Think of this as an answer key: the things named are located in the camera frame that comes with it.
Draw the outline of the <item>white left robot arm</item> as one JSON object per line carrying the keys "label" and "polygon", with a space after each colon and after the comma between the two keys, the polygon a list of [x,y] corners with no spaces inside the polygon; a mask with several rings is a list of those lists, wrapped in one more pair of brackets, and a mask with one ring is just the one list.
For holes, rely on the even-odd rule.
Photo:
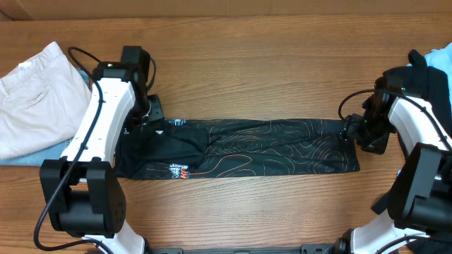
{"label": "white left robot arm", "polygon": [[114,151],[127,128],[164,119],[156,95],[148,95],[156,64],[140,46],[125,46],[118,62],[98,61],[88,74],[88,109],[59,159],[46,159],[40,183],[46,205],[33,241],[43,251],[91,243],[101,253],[150,253],[148,241],[125,219],[126,197],[114,173]]}

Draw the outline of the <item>black printed cycling jersey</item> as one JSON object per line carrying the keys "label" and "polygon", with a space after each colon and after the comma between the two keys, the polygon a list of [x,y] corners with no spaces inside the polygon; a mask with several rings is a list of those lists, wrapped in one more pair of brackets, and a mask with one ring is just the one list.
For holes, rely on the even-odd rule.
{"label": "black printed cycling jersey", "polygon": [[133,180],[205,179],[360,170],[341,121],[322,119],[165,119],[124,130],[117,176]]}

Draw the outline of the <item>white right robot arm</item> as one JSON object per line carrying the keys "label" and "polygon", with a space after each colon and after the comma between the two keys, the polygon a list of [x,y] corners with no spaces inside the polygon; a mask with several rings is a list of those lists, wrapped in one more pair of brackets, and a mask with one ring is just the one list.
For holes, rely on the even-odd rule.
{"label": "white right robot arm", "polygon": [[449,246],[444,234],[451,232],[451,137],[422,88],[382,76],[362,106],[363,115],[345,117],[342,138],[382,154],[390,133],[397,133],[408,156],[388,192],[386,209],[345,233],[330,253],[391,253],[418,241]]}

